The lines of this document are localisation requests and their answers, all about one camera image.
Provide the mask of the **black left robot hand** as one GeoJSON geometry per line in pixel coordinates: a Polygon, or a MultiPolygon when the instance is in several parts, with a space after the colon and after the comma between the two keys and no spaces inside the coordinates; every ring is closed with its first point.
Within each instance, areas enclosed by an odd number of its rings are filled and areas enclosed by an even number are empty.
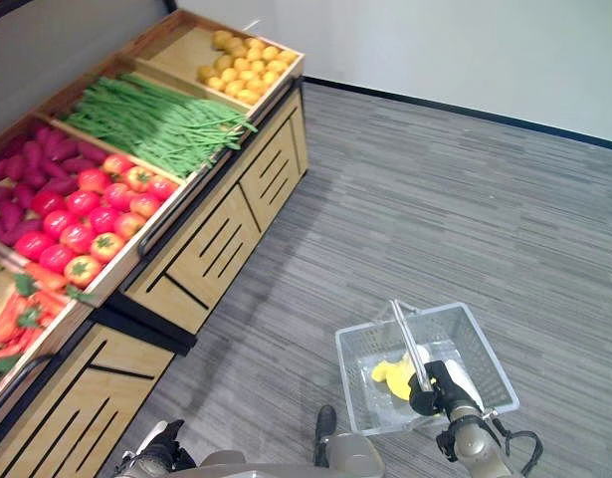
{"type": "Polygon", "coordinates": [[[123,453],[120,464],[115,467],[116,475],[157,477],[196,468],[196,462],[177,441],[183,424],[182,419],[157,422],[135,451],[123,453]]]}

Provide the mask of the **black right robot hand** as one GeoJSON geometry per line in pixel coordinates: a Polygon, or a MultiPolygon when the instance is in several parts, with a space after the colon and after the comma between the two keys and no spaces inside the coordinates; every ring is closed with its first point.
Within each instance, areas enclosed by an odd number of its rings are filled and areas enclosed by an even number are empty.
{"type": "Polygon", "coordinates": [[[418,373],[414,373],[408,384],[411,388],[409,404],[424,416],[445,413],[448,417],[459,407],[467,406],[481,413],[483,410],[474,399],[450,376],[445,363],[434,360],[423,365],[429,381],[429,389],[422,387],[418,373]]]}

